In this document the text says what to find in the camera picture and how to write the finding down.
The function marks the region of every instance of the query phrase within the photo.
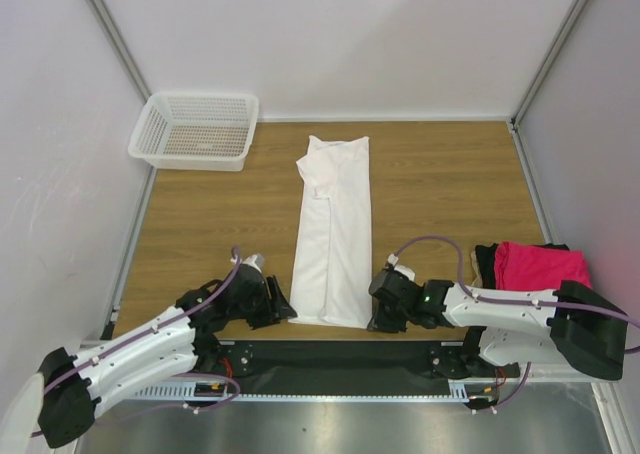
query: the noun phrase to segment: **stack of clothes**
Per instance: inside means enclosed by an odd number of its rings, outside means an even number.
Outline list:
[[[578,281],[591,288],[587,261],[582,252],[565,244],[523,246],[502,242],[476,246],[471,254],[477,274],[475,287],[505,291],[559,289],[562,281]]]

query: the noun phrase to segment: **wire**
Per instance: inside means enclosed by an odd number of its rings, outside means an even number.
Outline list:
[[[513,400],[513,398],[516,397],[520,393],[520,391],[522,391],[522,388],[527,383],[527,379],[529,379],[530,373],[531,373],[531,363],[527,362],[527,367],[525,367],[524,369],[524,374],[522,374],[522,379],[520,379],[520,382],[518,383],[518,387],[516,387],[516,389],[507,397],[505,397],[503,400],[498,401],[498,403],[495,406],[493,406],[494,409],[496,407],[501,407],[509,404]]]
[[[507,373],[504,371],[502,367],[496,367],[496,389],[500,389],[506,383],[507,383]]]
[[[223,357],[222,359],[220,359],[220,363],[224,365],[225,369],[227,370],[227,377],[233,377],[233,368],[231,367],[229,359]]]
[[[206,306],[208,306],[209,304],[211,304],[213,302],[213,300],[218,297],[220,294],[222,294],[222,292],[229,286],[229,284],[231,283],[231,281],[233,280],[233,278],[235,277],[236,273],[238,272],[238,269],[240,269],[240,265],[242,264],[242,257],[241,257],[241,251],[240,251],[240,247],[238,246],[233,246],[231,248],[231,257],[234,261],[234,265],[233,265],[233,269],[231,269],[231,272],[227,275],[227,277],[224,279],[224,281],[222,282],[222,284],[220,284],[220,286],[218,286],[218,288],[209,296],[207,297],[203,302],[201,302],[200,304],[192,307],[191,309],[189,309],[186,312],[183,312],[181,314],[177,314],[175,316],[173,316],[170,319],[167,319],[166,321],[160,322],[158,323],[158,329],[162,329],[164,327],[167,327],[171,324],[173,324],[174,322],[179,321],[180,319],[184,319],[187,316],[190,316],[191,314],[193,314],[194,312],[199,311],[200,309],[204,309]],[[145,331],[141,331],[138,334],[131,336],[128,339],[125,339],[124,341],[122,341],[120,344],[116,344],[115,346],[107,349],[104,352],[101,352],[100,354],[98,354],[98,359],[99,360],[104,360],[107,357],[109,357],[111,354],[118,352],[120,349],[125,348],[126,346],[146,337],[149,335],[152,335],[154,331],[152,328],[149,328]],[[94,364],[93,359],[89,359],[85,362],[83,362],[82,364],[80,364],[79,366],[74,367],[73,369],[70,369],[69,371],[65,372],[64,374],[62,374],[61,376],[57,377],[56,379],[54,379],[53,381],[51,381],[49,384],[47,384],[44,388],[44,392],[43,392],[43,397],[46,396],[47,394],[49,394],[53,389],[55,389],[57,386],[59,386],[60,384],[62,384],[64,381],[66,381],[67,379],[69,379],[70,377],[84,371],[85,369],[87,369],[88,367],[92,366]],[[31,437],[38,437],[42,435],[42,431],[37,431],[34,432],[33,434],[31,434]]]
[[[229,397],[226,397],[224,399],[221,399],[219,401],[217,401],[215,404],[211,404],[210,406],[203,406],[203,407],[191,407],[185,403],[181,403],[181,402],[165,402],[163,404],[158,404],[156,406],[152,406],[149,407],[147,409],[142,409],[140,411],[136,411],[133,414],[129,414],[127,416],[124,417],[119,417],[117,419],[113,419],[113,420],[109,420],[109,421],[96,421],[96,424],[101,426],[101,427],[105,427],[105,426],[110,426],[112,424],[117,424],[120,422],[124,422],[124,421],[130,421],[131,419],[135,419],[137,417],[143,416],[145,414],[150,414],[152,412],[155,411],[160,411],[162,409],[186,409],[189,410],[191,412],[193,412],[194,414],[199,414],[200,412],[209,412],[209,411],[213,411],[215,409],[219,409],[222,406],[225,406],[227,404],[229,404],[231,401],[233,401],[234,399],[236,399],[240,393],[241,393],[241,389],[240,389],[240,384],[238,384],[238,382],[230,377],[227,376],[219,376],[218,374],[201,374],[201,373],[197,373],[197,372],[187,372],[184,374],[179,374],[178,376],[174,376],[174,377],[198,377],[198,378],[202,378],[202,377],[211,377],[214,379],[217,379],[219,381],[224,381],[225,383],[227,383],[228,385],[232,385],[234,388],[234,392],[233,394],[231,394]]]
[[[404,251],[407,247],[415,244],[418,241],[442,241],[450,244],[455,248],[458,252],[458,284],[462,291],[469,297],[472,297],[474,300],[486,302],[488,304],[498,304],[503,306],[527,306],[531,307],[532,303],[530,301],[519,300],[519,299],[495,299],[492,297],[486,296],[474,296],[473,292],[465,285],[464,283],[464,255],[462,253],[462,249],[453,239],[444,236],[419,236],[407,241],[400,249],[395,251],[394,256],[398,257],[402,251]],[[587,312],[595,312],[596,314],[601,314],[603,316],[613,317],[614,319],[618,319],[620,321],[626,322],[627,324],[631,324],[632,326],[640,329],[640,320],[633,319],[627,316],[624,313],[612,311],[611,309],[605,309],[603,307],[598,306],[590,306],[588,304],[579,304],[577,302],[552,302],[552,301],[539,301],[538,306],[540,307],[555,307],[559,309],[574,309],[577,311],[587,311]],[[626,349],[625,354],[636,354],[640,352],[640,345],[631,347]]]

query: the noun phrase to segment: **shirt sleeve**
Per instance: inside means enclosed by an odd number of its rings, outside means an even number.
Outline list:
[[[338,180],[340,151],[327,147],[309,152],[296,164],[300,177],[313,190],[314,197],[328,198]]]

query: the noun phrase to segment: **pink cloth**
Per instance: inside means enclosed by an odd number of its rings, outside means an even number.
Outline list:
[[[493,266],[496,289],[539,291],[558,289],[562,281],[578,281],[591,288],[587,262],[580,251],[561,251],[503,242]]]

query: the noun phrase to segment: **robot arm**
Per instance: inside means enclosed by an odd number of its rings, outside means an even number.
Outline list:
[[[253,255],[236,266],[215,302],[205,300],[222,281],[188,291],[175,306],[105,344],[75,356],[64,348],[49,353],[39,369],[45,385],[77,371],[44,396],[38,423],[49,446],[77,439],[114,405],[147,386],[194,368],[215,373],[223,354],[214,334],[229,320],[246,319],[258,328],[295,317],[275,277],[263,277],[263,261]],[[200,304],[206,305],[193,309]]]
[[[524,301],[496,304],[474,299],[451,281],[430,280],[419,286],[414,278],[411,269],[400,265],[387,265],[374,278],[369,293],[378,305],[369,329],[404,331],[407,321],[427,329],[471,327],[464,344],[473,360],[494,366],[567,362],[592,377],[622,377],[625,322],[592,312],[542,307],[545,301],[568,301],[622,312],[582,284],[565,281],[560,289],[536,292],[466,288],[474,297]]]

